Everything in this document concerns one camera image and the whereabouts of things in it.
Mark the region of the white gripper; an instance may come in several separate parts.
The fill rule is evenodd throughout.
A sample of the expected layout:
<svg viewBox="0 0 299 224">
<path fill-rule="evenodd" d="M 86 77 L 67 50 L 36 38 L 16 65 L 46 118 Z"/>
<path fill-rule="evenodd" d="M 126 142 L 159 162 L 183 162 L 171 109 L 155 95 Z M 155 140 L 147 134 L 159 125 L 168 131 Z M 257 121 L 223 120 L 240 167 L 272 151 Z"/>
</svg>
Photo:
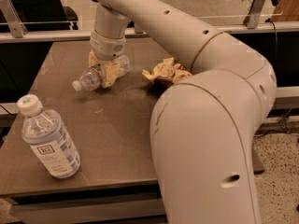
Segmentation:
<svg viewBox="0 0 299 224">
<path fill-rule="evenodd" d="M 92 50 L 89 52 L 88 64 L 90 67 L 98 65 L 102 71 L 102 86 L 104 88 L 112 87 L 118 77 L 120 64 L 116 61 L 110 61 L 120 57 L 124 52 L 126 39 L 106 38 L 95 31 L 91 32 L 90 44 Z"/>
</svg>

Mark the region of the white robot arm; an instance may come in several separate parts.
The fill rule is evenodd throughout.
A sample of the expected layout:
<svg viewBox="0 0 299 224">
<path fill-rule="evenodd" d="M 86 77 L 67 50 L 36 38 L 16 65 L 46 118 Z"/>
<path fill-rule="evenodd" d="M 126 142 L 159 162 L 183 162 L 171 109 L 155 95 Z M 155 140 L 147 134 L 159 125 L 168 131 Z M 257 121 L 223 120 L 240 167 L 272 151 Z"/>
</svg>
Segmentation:
<svg viewBox="0 0 299 224">
<path fill-rule="evenodd" d="M 252 141 L 276 98 L 256 50 L 159 0 L 97 0 L 190 72 L 152 110 L 150 145 L 169 224 L 262 224 Z"/>
</svg>

